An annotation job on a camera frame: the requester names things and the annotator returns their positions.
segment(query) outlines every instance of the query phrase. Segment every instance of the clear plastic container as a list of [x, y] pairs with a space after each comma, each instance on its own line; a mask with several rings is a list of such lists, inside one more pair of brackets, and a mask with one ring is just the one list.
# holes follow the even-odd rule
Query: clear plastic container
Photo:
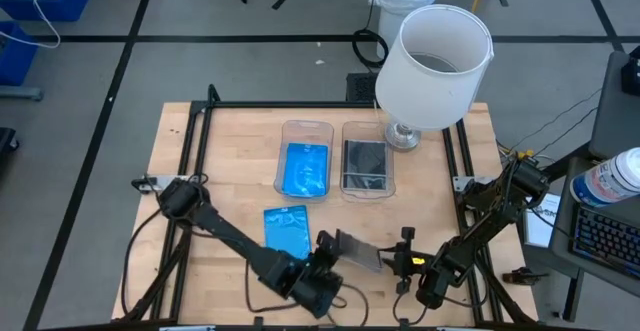
[[329, 193], [332, 146], [330, 124], [304, 120], [285, 122], [273, 187], [287, 198], [324, 200]]
[[340, 188], [349, 201], [378, 200], [396, 192], [393, 150], [384, 138], [385, 125], [351, 121], [342, 126]]

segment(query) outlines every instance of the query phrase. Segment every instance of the lamp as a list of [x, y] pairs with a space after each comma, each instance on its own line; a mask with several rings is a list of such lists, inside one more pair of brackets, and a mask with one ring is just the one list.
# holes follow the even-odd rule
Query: lamp
[[471, 108], [493, 59], [487, 27], [470, 12], [430, 5], [410, 13], [376, 81], [376, 98], [391, 116], [387, 142], [408, 151], [421, 131], [460, 120]]

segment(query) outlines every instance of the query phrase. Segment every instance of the blue plastic crate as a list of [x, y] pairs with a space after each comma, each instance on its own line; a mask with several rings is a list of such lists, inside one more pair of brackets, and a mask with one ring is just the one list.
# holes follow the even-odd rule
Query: blue plastic crate
[[[49, 21], [77, 21], [89, 0], [38, 0]], [[0, 8], [14, 20], [40, 20], [33, 0], [0, 0]]]
[[[33, 42], [13, 21], [0, 22], [0, 31], [20, 40]], [[0, 85], [20, 86], [29, 72], [38, 47], [3, 36], [0, 36], [0, 42], [4, 43], [0, 51]]]

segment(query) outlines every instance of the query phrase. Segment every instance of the wooden table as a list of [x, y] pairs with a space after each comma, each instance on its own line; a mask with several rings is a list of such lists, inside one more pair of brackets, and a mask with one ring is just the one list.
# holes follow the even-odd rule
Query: wooden table
[[[167, 103], [156, 135], [148, 172], [175, 174], [178, 168], [189, 104]], [[309, 203], [309, 225], [312, 238], [321, 230], [333, 233], [340, 228], [366, 242], [388, 247], [400, 241], [403, 226], [416, 228], [413, 248], [435, 253], [442, 243], [458, 234], [447, 159], [441, 132], [425, 132], [417, 149], [408, 153], [395, 153], [396, 193], [382, 202], [350, 203], [340, 191], [340, 165], [342, 125], [347, 121], [376, 121], [371, 109], [215, 109], [211, 124], [204, 172], [210, 177], [206, 186], [212, 203], [222, 216], [257, 242], [264, 242], [262, 212], [268, 208], [300, 204], [283, 199], [273, 188], [280, 150], [281, 127], [292, 119], [326, 121], [333, 125], [333, 160], [331, 189], [326, 201]], [[495, 136], [486, 104], [475, 104], [465, 118], [473, 165], [477, 175], [497, 176], [501, 166]], [[195, 135], [199, 135], [199, 125]], [[457, 164], [462, 159], [455, 142]], [[195, 148], [190, 167], [195, 163]], [[137, 227], [157, 209], [153, 196], [142, 196]], [[139, 235], [129, 266], [129, 307], [139, 299], [157, 273], [167, 221], [158, 217]], [[507, 227], [490, 243], [495, 273], [524, 265], [522, 249], [515, 226]], [[335, 271], [346, 283], [362, 289], [368, 297], [371, 311], [368, 325], [395, 325], [391, 306], [396, 298], [399, 281], [390, 270], [374, 274], [349, 262], [339, 261]], [[183, 324], [243, 324], [253, 323], [244, 301], [244, 260], [221, 242], [195, 237], [188, 264], [184, 297], [180, 312]], [[480, 295], [484, 285], [479, 277]], [[398, 315], [414, 320], [423, 309], [412, 292], [401, 300]], [[527, 286], [505, 285], [513, 299], [532, 318], [537, 319], [536, 308]], [[285, 301], [266, 289], [251, 275], [251, 301], [254, 307], [283, 304]], [[168, 315], [173, 281], [166, 286], [162, 316]], [[340, 295], [349, 306], [331, 313], [341, 325], [360, 323], [364, 304], [354, 292], [342, 289]], [[449, 288], [447, 296], [469, 302], [468, 286]], [[122, 315], [116, 301], [113, 316]], [[485, 319], [491, 319], [488, 303]], [[301, 308], [262, 314], [265, 324], [299, 325], [326, 323], [314, 319]], [[429, 310], [421, 325], [471, 326], [471, 310], [445, 302], [438, 310]]]

